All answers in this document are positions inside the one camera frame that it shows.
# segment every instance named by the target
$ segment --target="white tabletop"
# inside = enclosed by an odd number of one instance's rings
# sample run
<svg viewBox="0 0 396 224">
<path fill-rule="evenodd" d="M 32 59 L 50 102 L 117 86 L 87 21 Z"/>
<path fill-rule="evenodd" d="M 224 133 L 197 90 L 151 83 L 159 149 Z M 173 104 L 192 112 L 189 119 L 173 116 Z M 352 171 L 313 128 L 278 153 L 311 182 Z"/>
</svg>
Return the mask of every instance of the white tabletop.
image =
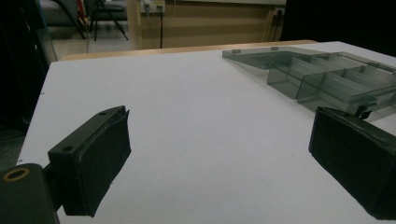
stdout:
<svg viewBox="0 0 396 224">
<path fill-rule="evenodd" d="M 396 59 L 340 42 L 298 46 Z M 266 85 L 267 72 L 221 50 L 53 63 L 20 162 L 47 152 L 94 114 L 131 110 L 132 154 L 94 218 L 62 224 L 384 223 L 311 156 L 315 113 Z M 374 125 L 396 134 L 396 109 Z"/>
</svg>

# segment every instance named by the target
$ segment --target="clear plastic organizer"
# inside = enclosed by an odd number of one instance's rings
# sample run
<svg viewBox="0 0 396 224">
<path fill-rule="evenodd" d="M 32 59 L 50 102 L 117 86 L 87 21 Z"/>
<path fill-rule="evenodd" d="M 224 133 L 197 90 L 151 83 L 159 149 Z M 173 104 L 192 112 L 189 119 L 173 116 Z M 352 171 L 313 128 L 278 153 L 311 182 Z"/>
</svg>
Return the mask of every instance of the clear plastic organizer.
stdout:
<svg viewBox="0 0 396 224">
<path fill-rule="evenodd" d="M 370 114 L 396 104 L 396 68 L 347 52 L 292 47 L 233 49 L 224 58 L 269 69 L 267 84 L 299 104 Z"/>
</svg>

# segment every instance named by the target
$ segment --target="screw hole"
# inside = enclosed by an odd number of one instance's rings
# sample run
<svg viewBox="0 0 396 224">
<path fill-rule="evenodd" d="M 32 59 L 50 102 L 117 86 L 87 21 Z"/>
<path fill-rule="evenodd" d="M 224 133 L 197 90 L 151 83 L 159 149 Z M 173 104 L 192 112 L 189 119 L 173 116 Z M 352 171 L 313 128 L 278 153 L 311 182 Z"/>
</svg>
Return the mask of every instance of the screw hole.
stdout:
<svg viewBox="0 0 396 224">
<path fill-rule="evenodd" d="M 6 182 L 13 182 L 20 180 L 27 175 L 29 175 L 30 170 L 27 168 L 18 168 L 8 172 L 6 175 L 3 176 L 3 180 Z"/>
<path fill-rule="evenodd" d="M 73 150 L 72 147 L 64 147 L 64 148 L 62 148 L 62 151 L 63 151 L 63 152 L 69 152 L 69 151 L 71 151 L 71 150 Z"/>
</svg>

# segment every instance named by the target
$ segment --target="electrical outlet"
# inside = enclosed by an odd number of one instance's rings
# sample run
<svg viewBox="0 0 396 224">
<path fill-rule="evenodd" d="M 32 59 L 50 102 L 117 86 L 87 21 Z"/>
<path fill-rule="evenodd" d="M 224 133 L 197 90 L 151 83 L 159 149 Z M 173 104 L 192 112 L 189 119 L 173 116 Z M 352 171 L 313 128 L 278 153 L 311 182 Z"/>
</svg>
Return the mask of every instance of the electrical outlet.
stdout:
<svg viewBox="0 0 396 224">
<path fill-rule="evenodd" d="M 278 16 L 278 12 L 282 12 L 282 16 L 284 16 L 285 15 L 285 11 L 286 11 L 286 9 L 284 8 L 284 7 L 276 7 L 275 8 L 275 10 L 274 10 L 274 16 Z"/>
<path fill-rule="evenodd" d="M 146 13 L 146 5 L 149 7 L 149 13 L 160 12 L 160 7 L 165 12 L 165 0 L 140 0 L 140 11 Z"/>
</svg>

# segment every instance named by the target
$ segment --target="black backdrop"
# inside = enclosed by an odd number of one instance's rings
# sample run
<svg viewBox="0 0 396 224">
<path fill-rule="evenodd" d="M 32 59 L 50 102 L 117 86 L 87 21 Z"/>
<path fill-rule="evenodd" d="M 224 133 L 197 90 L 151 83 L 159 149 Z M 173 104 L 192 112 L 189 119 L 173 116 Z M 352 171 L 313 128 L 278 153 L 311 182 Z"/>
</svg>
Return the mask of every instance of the black backdrop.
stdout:
<svg viewBox="0 0 396 224">
<path fill-rule="evenodd" d="M 396 57 L 390 0 L 287 0 L 280 40 L 342 41 Z"/>
</svg>

